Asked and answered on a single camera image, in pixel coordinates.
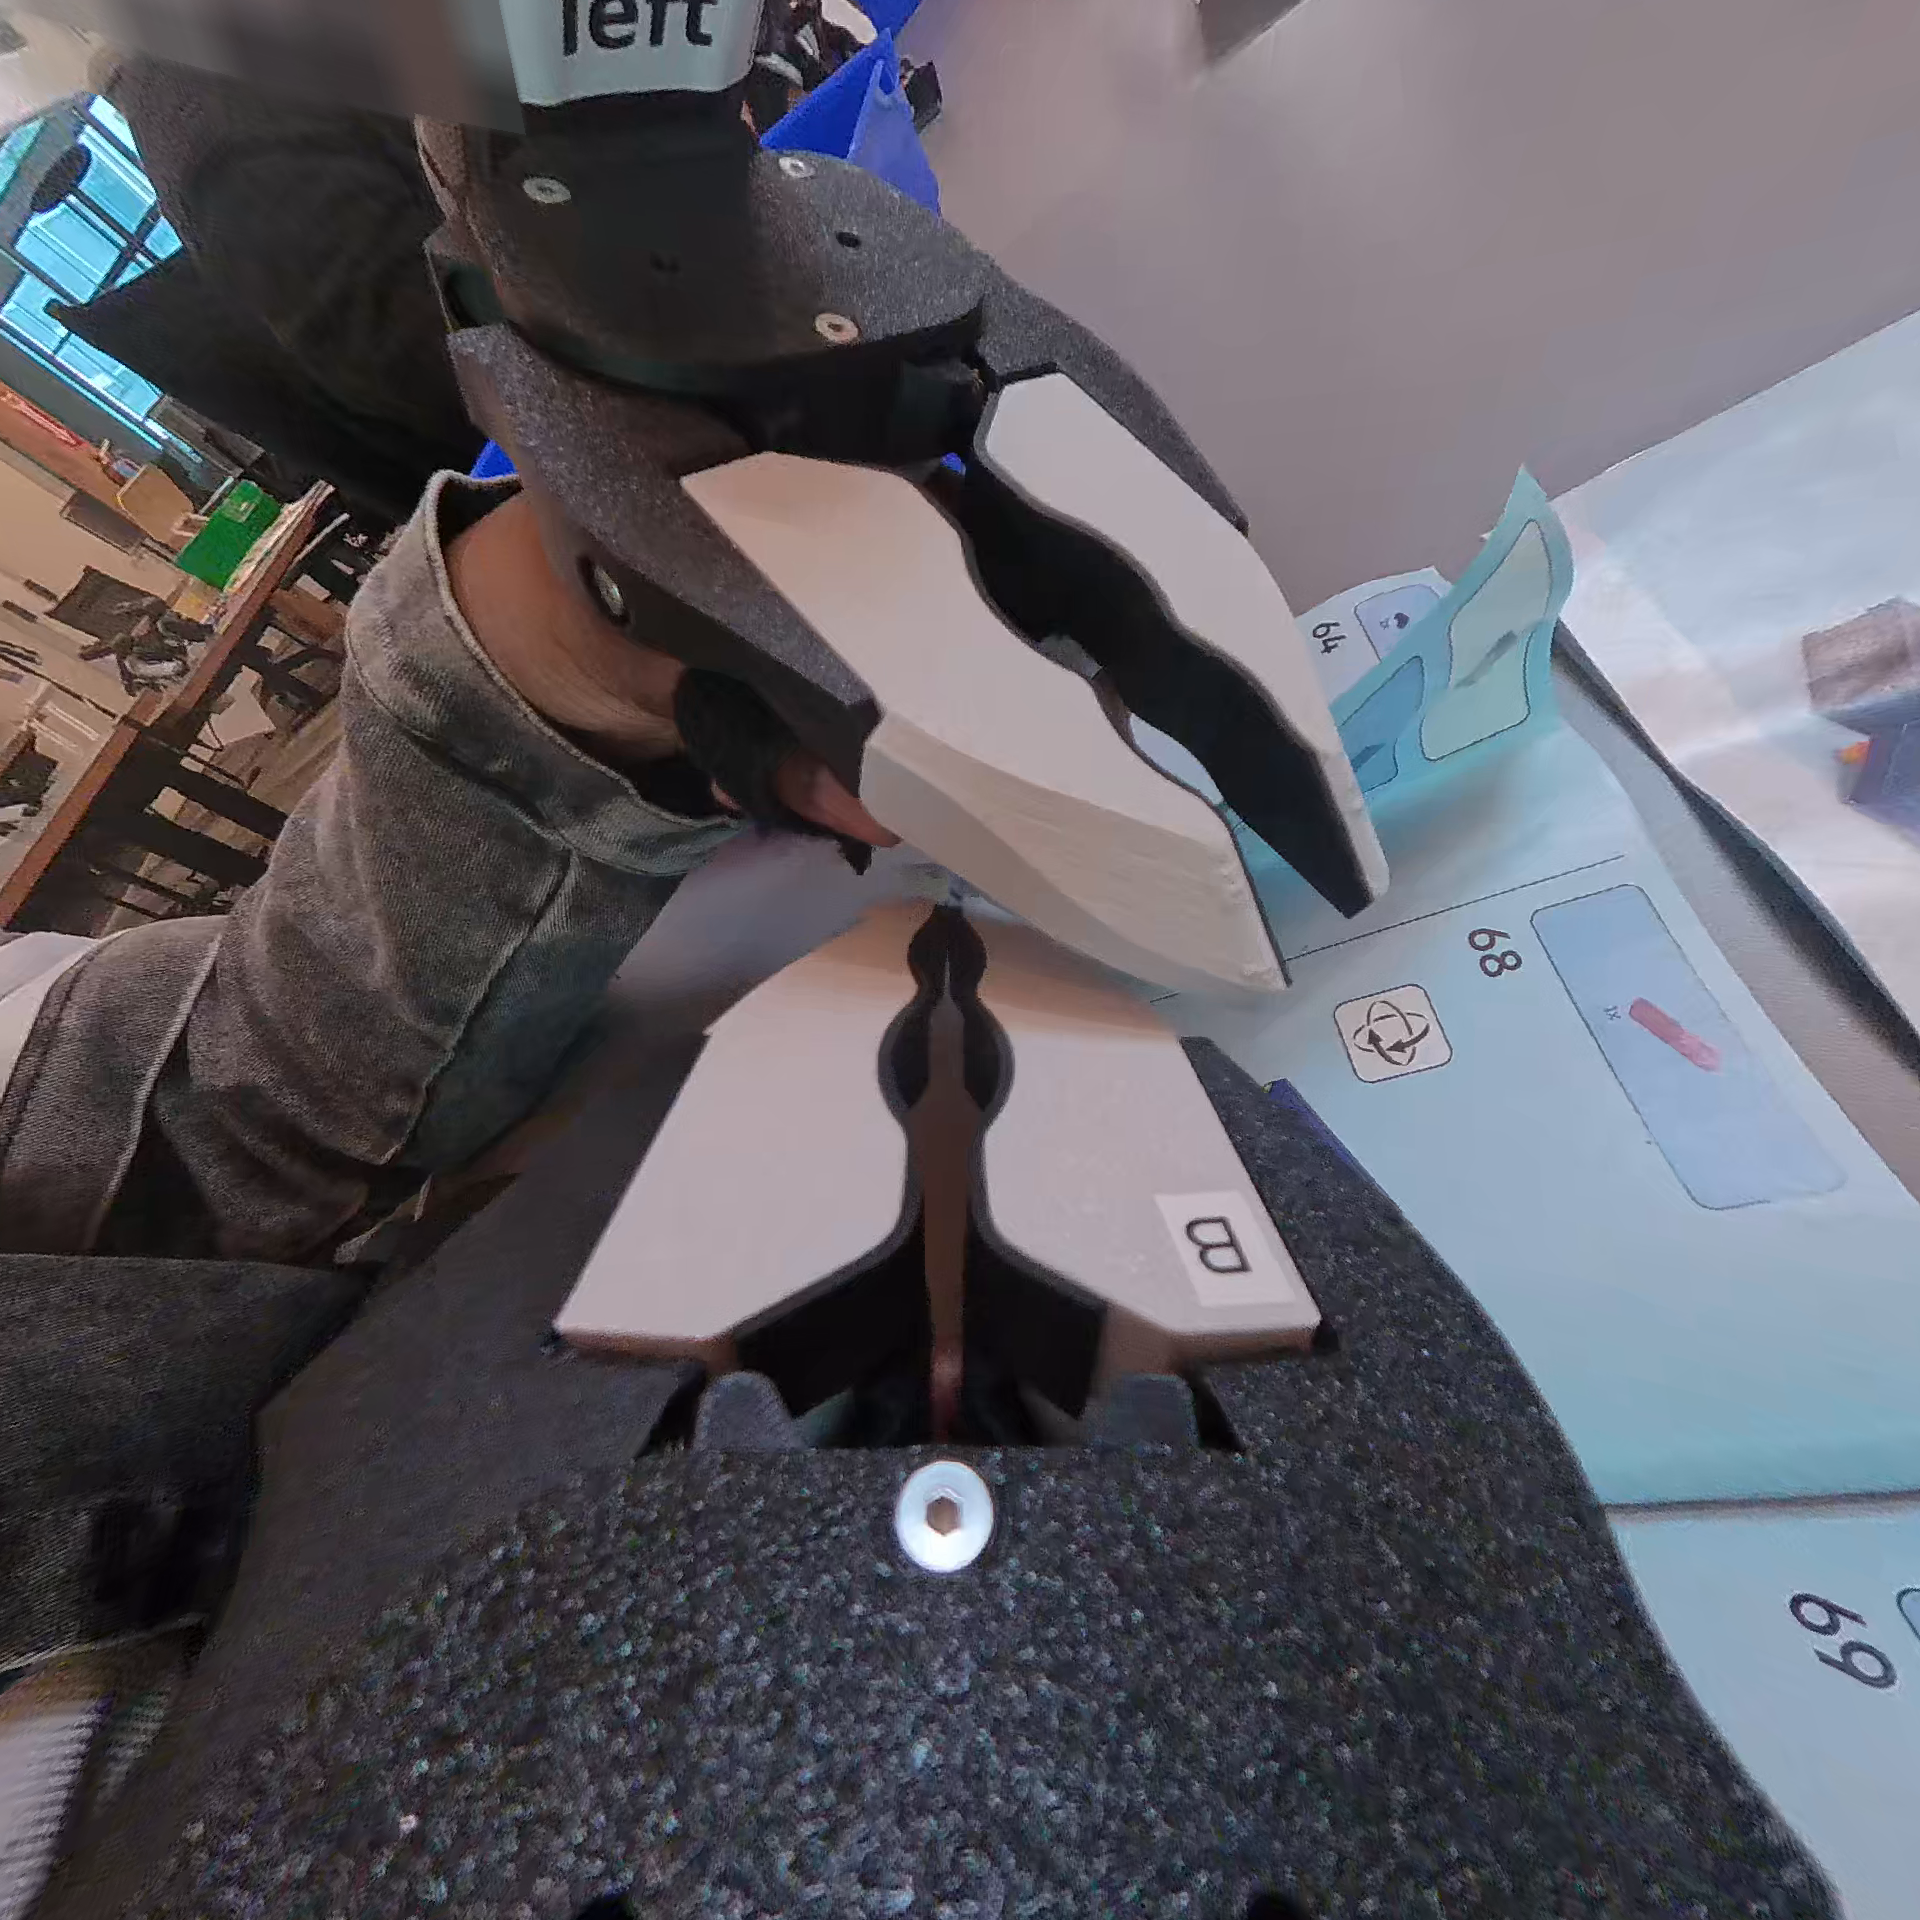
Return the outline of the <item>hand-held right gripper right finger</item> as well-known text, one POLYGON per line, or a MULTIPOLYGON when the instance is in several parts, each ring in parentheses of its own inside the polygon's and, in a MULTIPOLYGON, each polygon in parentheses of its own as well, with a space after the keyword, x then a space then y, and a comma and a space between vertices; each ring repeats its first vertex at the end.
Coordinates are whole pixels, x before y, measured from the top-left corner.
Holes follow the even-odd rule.
POLYGON ((1016 920, 959 926, 967 1330, 1000 1365, 1202 1365, 1323 1313, 1156 1008, 1016 920))

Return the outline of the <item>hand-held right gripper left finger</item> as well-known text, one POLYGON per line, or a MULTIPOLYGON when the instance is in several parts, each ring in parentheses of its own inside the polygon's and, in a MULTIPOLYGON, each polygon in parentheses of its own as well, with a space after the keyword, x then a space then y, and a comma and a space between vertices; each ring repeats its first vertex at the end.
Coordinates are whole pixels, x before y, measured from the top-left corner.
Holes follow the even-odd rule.
POLYGON ((924 1360, 922 1178, 943 922, 884 903, 709 1029, 556 1332, 579 1351, 706 1369, 924 1360))

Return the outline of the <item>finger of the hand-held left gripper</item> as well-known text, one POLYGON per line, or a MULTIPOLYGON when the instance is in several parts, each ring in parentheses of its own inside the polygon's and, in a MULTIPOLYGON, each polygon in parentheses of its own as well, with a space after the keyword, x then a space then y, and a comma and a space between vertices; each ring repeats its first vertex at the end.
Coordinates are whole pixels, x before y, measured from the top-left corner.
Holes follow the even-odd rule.
POLYGON ((1279 584, 1159 453, 1069 374, 1023 376, 976 423, 959 521, 1020 632, 1074 641, 1338 913, 1382 895, 1386 852, 1279 584))
POLYGON ((788 453, 684 492, 871 690, 856 796, 884 830, 1107 969, 1171 992, 1284 990, 1227 824, 1000 620, 928 493, 788 453))

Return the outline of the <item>person's left forearm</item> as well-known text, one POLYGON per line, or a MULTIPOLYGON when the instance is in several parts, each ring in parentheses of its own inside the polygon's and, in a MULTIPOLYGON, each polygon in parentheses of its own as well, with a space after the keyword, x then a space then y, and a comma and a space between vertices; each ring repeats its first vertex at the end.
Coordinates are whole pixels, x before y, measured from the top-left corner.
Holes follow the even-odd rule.
POLYGON ((514 495, 445 473, 372 569, 341 744, 230 913, 4 960, 7 1254, 328 1254, 544 1098, 733 834, 484 654, 447 549, 514 495))

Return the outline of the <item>person's left hand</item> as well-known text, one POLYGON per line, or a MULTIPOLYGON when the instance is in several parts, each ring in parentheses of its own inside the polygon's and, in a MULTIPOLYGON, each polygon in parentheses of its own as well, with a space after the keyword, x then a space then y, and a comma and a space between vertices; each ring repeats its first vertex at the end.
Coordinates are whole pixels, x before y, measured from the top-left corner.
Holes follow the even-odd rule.
POLYGON ((831 767, 743 684, 687 669, 563 578, 522 493, 443 541, 466 628, 519 697, 676 822, 747 821, 895 847, 831 767))

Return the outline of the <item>blue plastic bin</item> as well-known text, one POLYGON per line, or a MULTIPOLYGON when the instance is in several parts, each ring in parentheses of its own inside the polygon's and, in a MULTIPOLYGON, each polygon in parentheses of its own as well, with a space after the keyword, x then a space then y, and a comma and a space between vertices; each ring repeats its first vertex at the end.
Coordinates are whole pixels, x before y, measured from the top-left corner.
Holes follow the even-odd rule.
POLYGON ((933 173, 895 52, 895 37, 877 30, 791 111, 759 134, 767 153, 845 160, 884 181, 926 210, 941 212, 933 173))

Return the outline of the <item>person's grey denim jacket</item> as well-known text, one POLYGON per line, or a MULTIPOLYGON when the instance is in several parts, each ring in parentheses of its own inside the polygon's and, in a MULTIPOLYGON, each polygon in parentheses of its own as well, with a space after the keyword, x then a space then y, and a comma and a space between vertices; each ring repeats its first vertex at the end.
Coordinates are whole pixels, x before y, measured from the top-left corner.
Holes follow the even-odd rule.
POLYGON ((60 320, 379 521, 466 473, 487 439, 447 360, 413 118, 154 55, 98 55, 88 78, 180 247, 60 320))

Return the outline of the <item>green box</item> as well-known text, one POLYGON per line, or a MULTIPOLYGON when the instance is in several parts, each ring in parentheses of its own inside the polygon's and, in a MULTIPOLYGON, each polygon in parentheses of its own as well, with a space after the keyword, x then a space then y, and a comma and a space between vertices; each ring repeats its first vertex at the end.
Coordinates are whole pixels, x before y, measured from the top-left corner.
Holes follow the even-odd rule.
POLYGON ((234 478, 198 516, 198 530, 175 552, 184 578, 221 592, 275 528, 284 503, 248 478, 234 478))

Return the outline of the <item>person's dark trousers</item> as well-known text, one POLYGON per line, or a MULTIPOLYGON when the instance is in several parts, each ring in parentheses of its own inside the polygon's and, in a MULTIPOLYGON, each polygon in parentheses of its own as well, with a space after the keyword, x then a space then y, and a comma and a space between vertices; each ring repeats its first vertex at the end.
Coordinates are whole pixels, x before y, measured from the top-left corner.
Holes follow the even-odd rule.
POLYGON ((255 1415, 356 1313, 351 1270, 2 1258, 2 1665, 210 1617, 255 1415))

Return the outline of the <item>wooden desk with black frame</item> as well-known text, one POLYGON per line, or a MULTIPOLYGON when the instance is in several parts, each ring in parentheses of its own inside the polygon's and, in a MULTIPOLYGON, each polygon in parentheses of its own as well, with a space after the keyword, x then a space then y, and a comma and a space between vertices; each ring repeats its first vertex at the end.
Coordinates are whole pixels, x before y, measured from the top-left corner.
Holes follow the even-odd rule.
POLYGON ((187 677, 174 690, 140 694, 60 799, 31 822, 22 847, 7 856, 7 930, 66 927, 71 919, 88 919, 95 901, 128 905, 143 919, 174 917, 180 897, 171 889, 158 889, 160 905, 128 895, 133 887, 154 892, 142 871, 151 856, 215 889, 240 889, 263 871, 263 852, 218 840, 160 814, 158 801, 174 796, 258 842, 282 830, 282 808, 194 764, 194 752, 218 700, 260 660, 258 641, 275 625, 276 594, 328 530, 333 504, 333 492, 317 484, 276 516, 234 573, 187 677))

